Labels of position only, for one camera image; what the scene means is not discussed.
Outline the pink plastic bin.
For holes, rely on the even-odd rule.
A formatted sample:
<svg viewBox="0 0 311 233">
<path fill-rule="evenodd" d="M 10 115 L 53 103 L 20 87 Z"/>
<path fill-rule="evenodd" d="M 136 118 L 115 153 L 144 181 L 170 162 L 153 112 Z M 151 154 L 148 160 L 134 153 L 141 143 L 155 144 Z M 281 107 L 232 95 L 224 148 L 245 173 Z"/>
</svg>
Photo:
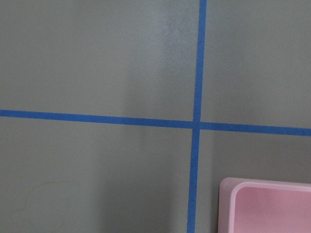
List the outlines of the pink plastic bin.
<svg viewBox="0 0 311 233">
<path fill-rule="evenodd" d="M 307 183 L 225 178 L 219 188 L 220 233 L 309 233 Z"/>
</svg>

